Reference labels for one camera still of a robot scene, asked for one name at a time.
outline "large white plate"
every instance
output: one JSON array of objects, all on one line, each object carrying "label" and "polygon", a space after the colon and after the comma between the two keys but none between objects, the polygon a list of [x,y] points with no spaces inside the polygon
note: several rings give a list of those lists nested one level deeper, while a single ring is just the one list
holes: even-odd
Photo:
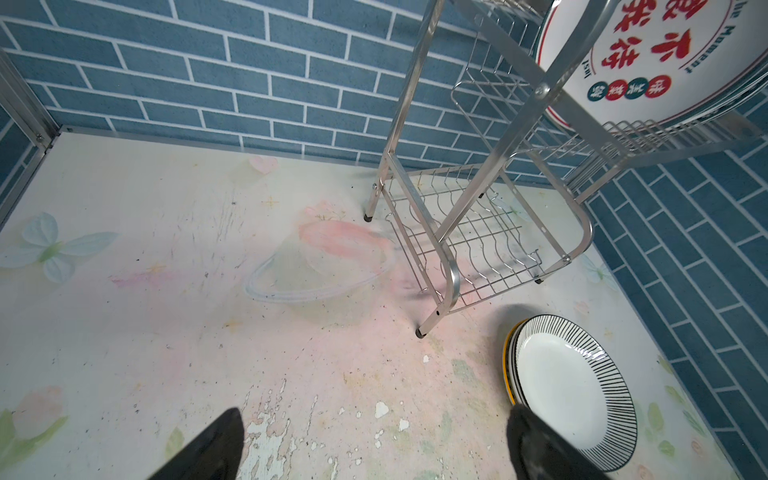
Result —
[{"label": "large white plate", "polygon": [[[588,0],[556,1],[536,60],[549,68]],[[564,89],[601,124],[701,116],[768,53],[768,2],[624,0]],[[566,122],[552,109],[553,121]]]},{"label": "large white plate", "polygon": [[515,398],[604,472],[624,466],[637,420],[629,389],[600,344],[554,315],[530,319],[512,343]]}]

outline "blue brick wallpaper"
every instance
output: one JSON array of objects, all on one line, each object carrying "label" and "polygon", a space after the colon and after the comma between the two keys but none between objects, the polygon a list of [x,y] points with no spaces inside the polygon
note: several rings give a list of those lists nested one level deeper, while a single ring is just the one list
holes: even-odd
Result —
[{"label": "blue brick wallpaper", "polygon": [[[0,46],[60,124],[376,166],[425,6],[6,0]],[[407,168],[485,159],[449,96],[474,41],[448,2],[397,150]],[[469,92],[458,98],[488,136],[501,136],[489,105]],[[566,175],[573,164],[553,169]],[[546,183],[525,159],[509,171],[521,183]]]},{"label": "blue brick wallpaper", "polygon": [[36,152],[35,145],[0,108],[0,205],[8,198]]},{"label": "blue brick wallpaper", "polygon": [[[768,92],[740,110],[768,131]],[[768,136],[627,170],[588,206],[595,245],[742,478],[768,478]]]}]

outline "dish rack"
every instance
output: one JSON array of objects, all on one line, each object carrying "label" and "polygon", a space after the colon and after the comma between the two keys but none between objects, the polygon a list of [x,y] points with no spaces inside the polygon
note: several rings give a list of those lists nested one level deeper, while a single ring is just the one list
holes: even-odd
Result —
[{"label": "dish rack", "polygon": [[[621,170],[726,150],[762,134],[732,111],[712,111],[674,127],[654,121],[599,124],[563,91],[620,0],[590,0],[546,71],[531,57],[544,23],[535,9],[515,0],[451,2],[478,29],[451,99],[491,153],[481,164],[412,172],[406,172],[397,158],[400,134],[445,6],[445,0],[430,0],[363,214],[371,221],[384,196],[390,210],[386,219],[395,229],[419,287],[435,301],[435,309],[416,329],[419,338],[443,316],[525,283],[540,283],[581,255],[593,235],[583,203]],[[466,93],[480,100],[462,104]],[[480,128],[477,109],[481,101],[507,124],[500,138]],[[556,108],[575,132],[550,122],[545,114],[548,108]],[[564,157],[581,161],[561,179],[553,174],[549,162]],[[563,249],[507,175],[506,168],[515,158],[532,161],[578,219],[582,236],[573,250]],[[594,183],[580,191],[600,172],[603,174]],[[503,191],[505,187],[511,197]],[[524,248],[517,225],[521,216],[533,222],[559,256],[552,265],[542,265],[538,249]]]}]

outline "black striped rim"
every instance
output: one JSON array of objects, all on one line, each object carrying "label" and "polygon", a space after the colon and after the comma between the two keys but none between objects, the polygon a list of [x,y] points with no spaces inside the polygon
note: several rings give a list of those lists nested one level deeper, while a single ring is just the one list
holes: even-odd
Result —
[{"label": "black striped rim", "polygon": [[[518,329],[510,348],[510,354],[514,354],[514,364],[520,355],[520,345],[536,333],[559,336],[573,346],[587,360],[603,390],[608,417],[605,435],[594,447],[579,451],[603,472],[613,472],[623,467],[632,458],[637,445],[637,417],[632,396],[616,364],[589,333],[575,323],[555,315],[535,316]],[[511,377],[520,403],[527,405],[517,368],[511,369]]]}]

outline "plate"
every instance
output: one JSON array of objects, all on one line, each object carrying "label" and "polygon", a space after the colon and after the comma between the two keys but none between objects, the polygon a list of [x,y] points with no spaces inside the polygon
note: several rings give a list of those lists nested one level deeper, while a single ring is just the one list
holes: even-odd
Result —
[{"label": "plate", "polygon": [[527,321],[528,319],[522,320],[517,325],[513,326],[512,330],[510,330],[507,335],[507,339],[504,341],[502,369],[504,371],[504,383],[507,387],[507,395],[509,395],[509,400],[512,402],[512,405],[517,405],[518,403],[525,405],[525,402],[520,396],[520,392],[517,390],[518,381],[515,376],[515,369],[512,367],[511,347],[515,344],[515,338],[517,338],[517,334],[520,332],[520,326]]},{"label": "plate", "polygon": [[516,399],[604,472],[629,462],[637,443],[634,404],[610,356],[580,326],[540,315],[512,336]]},{"label": "plate", "polygon": [[[550,9],[536,48],[554,61],[588,0]],[[739,96],[768,54],[768,2],[623,0],[564,89],[598,122],[690,121]],[[551,119],[570,126],[556,111]]]}]

